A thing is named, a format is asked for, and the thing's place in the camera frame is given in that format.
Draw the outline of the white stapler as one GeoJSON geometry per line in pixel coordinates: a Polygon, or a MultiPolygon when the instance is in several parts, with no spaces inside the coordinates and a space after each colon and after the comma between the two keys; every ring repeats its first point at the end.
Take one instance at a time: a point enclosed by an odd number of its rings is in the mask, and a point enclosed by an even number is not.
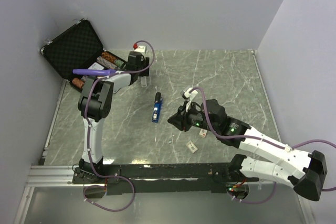
{"type": "Polygon", "coordinates": [[[140,78],[140,81],[141,81],[141,87],[142,87],[142,88],[146,88],[146,87],[148,86],[148,83],[147,83],[147,77],[142,76],[142,77],[140,78]]]}

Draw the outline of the blue stapler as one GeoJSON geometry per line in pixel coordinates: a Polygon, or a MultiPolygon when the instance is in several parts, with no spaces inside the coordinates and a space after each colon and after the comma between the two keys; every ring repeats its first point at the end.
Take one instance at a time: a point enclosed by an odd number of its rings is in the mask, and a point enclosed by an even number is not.
{"type": "Polygon", "coordinates": [[[154,108],[153,108],[153,112],[152,112],[152,122],[153,123],[158,123],[159,122],[162,103],[163,103],[162,95],[161,95],[160,92],[157,92],[155,94],[154,108]]]}

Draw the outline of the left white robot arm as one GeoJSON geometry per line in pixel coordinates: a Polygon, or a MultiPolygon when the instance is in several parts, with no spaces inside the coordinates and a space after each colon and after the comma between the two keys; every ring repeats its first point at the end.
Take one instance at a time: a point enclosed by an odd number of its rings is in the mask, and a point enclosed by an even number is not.
{"type": "Polygon", "coordinates": [[[145,47],[135,46],[127,61],[104,51],[113,58],[115,69],[74,69],[73,74],[87,76],[78,101],[85,127],[85,144],[79,161],[79,170],[92,183],[103,178],[119,177],[106,174],[103,164],[102,132],[106,117],[112,108],[112,98],[119,90],[134,84],[138,77],[149,76],[151,61],[145,57],[145,47]]]}

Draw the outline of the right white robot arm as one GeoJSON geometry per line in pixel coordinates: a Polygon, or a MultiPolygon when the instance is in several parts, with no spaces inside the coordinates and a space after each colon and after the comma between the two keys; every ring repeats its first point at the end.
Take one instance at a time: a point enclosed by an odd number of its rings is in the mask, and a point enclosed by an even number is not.
{"type": "Polygon", "coordinates": [[[301,197],[319,201],[327,175],[325,155],[319,151],[302,151],[265,136],[249,124],[226,114],[217,100],[184,102],[168,123],[187,132],[191,127],[214,131],[227,146],[262,157],[236,156],[229,175],[235,181],[244,177],[266,179],[292,188],[301,197]]]}

